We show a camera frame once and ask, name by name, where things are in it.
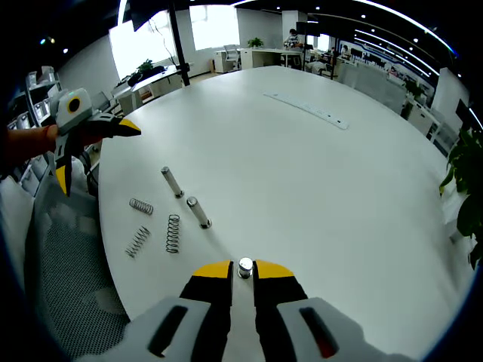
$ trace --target white cabinet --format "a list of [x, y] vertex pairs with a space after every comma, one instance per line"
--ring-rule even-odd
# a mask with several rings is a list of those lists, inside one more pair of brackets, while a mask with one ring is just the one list
[[421, 132], [424, 136], [428, 134], [432, 126], [432, 116], [422, 106], [413, 104], [413, 109], [408, 117], [408, 122]]
[[216, 73], [226, 73], [233, 70], [233, 62], [227, 62], [225, 51], [216, 51], [214, 53], [214, 69]]

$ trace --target compression spring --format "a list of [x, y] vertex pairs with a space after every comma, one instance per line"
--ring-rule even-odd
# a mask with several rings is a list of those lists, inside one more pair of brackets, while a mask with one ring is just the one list
[[180, 216], [171, 214], [168, 217], [168, 232], [166, 233], [166, 251], [168, 253], [180, 252]]
[[136, 210], [141, 211], [142, 213], [146, 213], [148, 215], [152, 214], [152, 211], [154, 210], [154, 207], [152, 205], [147, 204], [146, 202], [139, 201], [136, 198], [132, 198], [129, 201], [129, 204]]
[[136, 257], [137, 252], [141, 249], [141, 247], [143, 247], [150, 235], [151, 232], [144, 226], [141, 226], [139, 230], [137, 230], [136, 235], [133, 237], [133, 242], [126, 249], [126, 254], [128, 254], [131, 258]]

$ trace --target wall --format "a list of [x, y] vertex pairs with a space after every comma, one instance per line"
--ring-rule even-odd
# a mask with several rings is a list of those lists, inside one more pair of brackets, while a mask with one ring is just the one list
[[109, 36], [103, 36], [78, 52], [58, 73], [63, 89], [83, 87], [91, 97], [101, 91], [109, 96], [119, 83]]
[[262, 39], [265, 48], [281, 48], [284, 38], [281, 30], [281, 15], [238, 9], [238, 32], [240, 35], [240, 46], [247, 47], [250, 39], [258, 37]]
[[281, 13], [281, 35], [285, 40], [290, 35], [290, 29], [297, 28], [297, 21], [307, 21], [307, 14], [297, 10], [286, 10]]
[[[369, 51], [367, 49], [364, 49], [361, 45], [356, 44], [356, 43], [351, 43], [349, 41], [340, 41], [340, 46], [342, 47], [343, 45], [347, 45], [349, 48], [349, 51], [351, 48], [356, 49], [358, 51], [362, 51], [363, 53], [368, 53]], [[386, 62], [386, 65], [384, 66], [385, 70], [391, 69], [391, 66], [394, 66], [395, 70], [401, 73], [408, 74], [410, 77], [413, 79], [416, 79], [420, 84], [424, 84], [426, 87], [429, 88], [429, 91], [426, 92], [426, 95], [428, 98], [431, 98], [432, 95], [434, 94], [434, 89], [435, 87], [430, 84], [425, 78], [421, 77], [419, 74], [413, 72], [411, 69], [407, 68], [400, 62], [391, 62], [390, 60], [387, 60], [386, 58], [382, 58], [383, 62]]]
[[[189, 77], [210, 71], [210, 59], [214, 58], [214, 52], [223, 48], [208, 48], [197, 51], [195, 49], [195, 39], [193, 38], [193, 31], [191, 27], [191, 17], [189, 10], [182, 10], [176, 12], [176, 19], [178, 22], [178, 29], [180, 30], [181, 46], [183, 47], [184, 59], [188, 63], [194, 63], [190, 67], [188, 73]], [[170, 65], [170, 60], [163, 60], [162, 65]]]
[[431, 110], [440, 112], [445, 117], [448, 126], [457, 133], [460, 131], [463, 123], [456, 114], [456, 108], [460, 100], [468, 106], [468, 90], [448, 68], [441, 69]]
[[[238, 30], [240, 43], [244, 47], [249, 38], [258, 36], [265, 42], [267, 48], [281, 48], [283, 37], [281, 33], [282, 17], [277, 14], [262, 11], [238, 9]], [[180, 31], [181, 44], [185, 61], [194, 63], [188, 73], [190, 77], [210, 71], [210, 60], [214, 58], [214, 52], [223, 48], [208, 48], [197, 51], [192, 34], [191, 17], [189, 10], [177, 11], [178, 29]], [[299, 12], [294, 16], [299, 21]], [[171, 65], [169, 59], [158, 64]], [[112, 57], [109, 36], [106, 35], [86, 48], [78, 52], [69, 62], [59, 69], [60, 83], [64, 88], [76, 89], [84, 87], [93, 96], [100, 91], [107, 95], [119, 83], [119, 76]]]

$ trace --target person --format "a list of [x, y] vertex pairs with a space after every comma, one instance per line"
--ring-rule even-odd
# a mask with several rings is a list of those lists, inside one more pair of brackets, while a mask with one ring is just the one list
[[312, 73], [312, 74], [319, 74], [321, 75], [321, 71], [327, 70], [326, 63], [323, 62], [323, 57], [320, 55], [316, 55], [317, 59], [313, 62], [307, 63], [305, 65], [305, 71]]
[[340, 52], [340, 55], [343, 59], [350, 59], [350, 52], [347, 45], [344, 45], [342, 47], [342, 51]]
[[285, 39], [284, 47], [291, 51], [302, 51], [303, 43], [300, 41], [299, 35], [295, 29], [290, 29], [290, 35]]
[[[59, 129], [56, 124], [29, 130], [8, 130], [0, 127], [0, 171], [7, 173], [12, 167], [55, 150], [55, 139]], [[79, 148], [102, 140], [99, 134], [80, 134]]]
[[394, 75], [395, 77], [398, 76], [398, 72], [395, 70], [395, 68], [393, 66], [389, 70], [389, 74]]

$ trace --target white round table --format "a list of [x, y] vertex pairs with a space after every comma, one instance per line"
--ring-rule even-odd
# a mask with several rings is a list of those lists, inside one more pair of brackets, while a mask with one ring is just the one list
[[[263, 95], [270, 91], [324, 107], [349, 129]], [[177, 90], [128, 118], [143, 134], [104, 140], [99, 199], [129, 318], [179, 296], [201, 266], [243, 256], [289, 268], [309, 297], [359, 323], [386, 353], [423, 357], [454, 318], [472, 272], [443, 226], [446, 160], [385, 106], [335, 81], [268, 67]], [[183, 198], [174, 198], [164, 166]], [[210, 229], [199, 227], [189, 196]], [[131, 198], [154, 213], [131, 208]], [[179, 254], [165, 252], [171, 213], [181, 218]], [[151, 236], [132, 259], [125, 249], [142, 225]], [[251, 290], [238, 277], [234, 289], [226, 360], [262, 360]]]

